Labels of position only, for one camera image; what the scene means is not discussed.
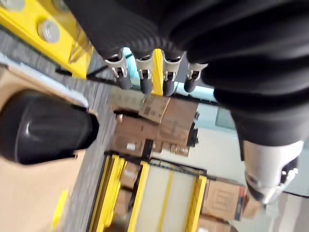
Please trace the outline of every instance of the yellow metal plate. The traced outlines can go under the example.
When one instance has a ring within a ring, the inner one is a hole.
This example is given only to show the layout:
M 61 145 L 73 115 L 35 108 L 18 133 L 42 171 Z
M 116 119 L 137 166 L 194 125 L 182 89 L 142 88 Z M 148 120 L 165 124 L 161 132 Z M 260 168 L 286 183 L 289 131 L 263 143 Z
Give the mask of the yellow metal plate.
M 51 20 L 58 25 L 60 31 L 58 43 L 48 43 L 38 35 L 37 27 L 45 20 Z M 0 24 L 72 72 L 74 77 L 86 78 L 93 48 L 87 44 L 84 32 L 73 15 L 58 11 L 53 6 L 52 0 L 26 0 L 26 5 L 20 12 L 0 7 Z M 69 62 L 73 50 L 78 58 Z
M 153 91 L 152 94 L 163 96 L 163 54 L 160 49 L 154 50 Z

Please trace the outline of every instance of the white label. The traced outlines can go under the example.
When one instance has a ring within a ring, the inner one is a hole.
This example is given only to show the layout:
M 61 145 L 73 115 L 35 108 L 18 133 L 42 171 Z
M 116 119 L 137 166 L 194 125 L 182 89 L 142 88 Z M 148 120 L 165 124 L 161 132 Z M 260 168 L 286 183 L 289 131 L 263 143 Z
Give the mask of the white label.
M 197 232 L 209 232 L 209 230 L 204 229 L 204 228 L 199 228 Z
M 129 172 L 127 170 L 125 170 L 124 173 L 125 173 L 126 176 L 128 176 L 130 178 L 136 178 L 137 177 L 133 172 Z
M 126 145 L 126 149 L 127 149 L 127 150 L 130 150 L 130 151 L 135 151 L 135 144 L 128 143 L 128 144 Z

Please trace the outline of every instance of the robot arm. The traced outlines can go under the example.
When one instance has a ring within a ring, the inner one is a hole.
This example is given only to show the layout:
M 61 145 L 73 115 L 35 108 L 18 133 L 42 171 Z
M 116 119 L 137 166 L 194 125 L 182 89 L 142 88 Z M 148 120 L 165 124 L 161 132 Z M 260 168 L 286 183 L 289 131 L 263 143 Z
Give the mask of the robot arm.
M 293 179 L 309 132 L 309 3 L 65 2 L 106 60 L 111 61 L 124 46 L 137 59 L 162 49 L 166 96 L 173 92 L 186 52 L 190 62 L 186 91 L 192 91 L 195 80 L 201 78 L 215 88 L 218 102 L 231 111 L 248 188 L 257 200 L 268 203 Z M 140 60 L 137 67 L 145 80 L 149 69 Z M 122 88 L 130 86 L 118 81 Z

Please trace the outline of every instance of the black cylindrical object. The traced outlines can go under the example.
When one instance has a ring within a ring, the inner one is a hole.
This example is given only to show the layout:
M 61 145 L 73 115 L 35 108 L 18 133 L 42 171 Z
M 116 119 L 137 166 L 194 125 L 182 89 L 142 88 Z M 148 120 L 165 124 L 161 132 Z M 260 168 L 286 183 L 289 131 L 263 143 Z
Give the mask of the black cylindrical object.
M 84 108 L 24 90 L 0 113 L 0 155 L 21 164 L 70 158 L 89 147 L 97 133 L 97 118 Z
M 174 81 L 167 80 L 163 81 L 163 96 L 169 97 L 174 93 Z
M 198 83 L 198 80 L 194 78 L 191 78 L 191 79 L 186 78 L 183 88 L 186 92 L 191 93 L 197 86 L 197 83 Z
M 145 78 L 140 79 L 140 89 L 143 92 L 143 94 L 150 94 L 153 90 L 153 83 L 151 79 Z
M 128 90 L 132 87 L 131 79 L 129 76 L 117 78 L 116 83 L 121 89 L 124 90 Z

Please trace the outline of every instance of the white metal part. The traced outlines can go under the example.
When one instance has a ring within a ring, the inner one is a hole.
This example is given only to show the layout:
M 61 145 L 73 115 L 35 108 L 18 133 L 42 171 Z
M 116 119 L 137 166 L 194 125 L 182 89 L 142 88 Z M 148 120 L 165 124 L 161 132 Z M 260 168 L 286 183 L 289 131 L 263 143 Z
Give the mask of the white metal part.
M 26 0 L 0 0 L 0 6 L 8 11 L 20 12 L 25 8 Z
M 140 79 L 144 79 L 144 72 L 147 71 L 147 79 L 151 79 L 152 77 L 152 69 L 151 64 L 153 61 L 153 56 L 151 56 L 148 59 L 135 59 L 136 67 L 140 75 Z
M 286 182 L 281 184 L 282 169 L 299 156 L 303 145 L 304 141 L 284 146 L 264 146 L 244 141 L 246 181 L 264 195 L 264 204 L 275 199 L 294 179 L 297 169 L 290 170 Z
M 60 30 L 56 23 L 46 20 L 38 24 L 39 36 L 48 43 L 55 44 L 60 40 Z
M 194 76 L 195 80 L 198 80 L 201 77 L 201 72 L 206 68 L 208 64 L 198 64 L 198 63 L 189 63 L 188 65 L 188 79 L 192 79 L 194 71 L 198 72 L 198 75 Z
M 126 58 L 124 56 L 123 50 L 121 50 L 121 56 L 122 57 L 118 61 L 109 61 L 107 59 L 105 60 L 116 78 L 127 77 Z
M 171 62 L 163 56 L 163 79 L 165 81 L 168 80 L 169 74 L 172 74 L 172 81 L 175 81 L 181 60 L 182 57 L 178 61 Z

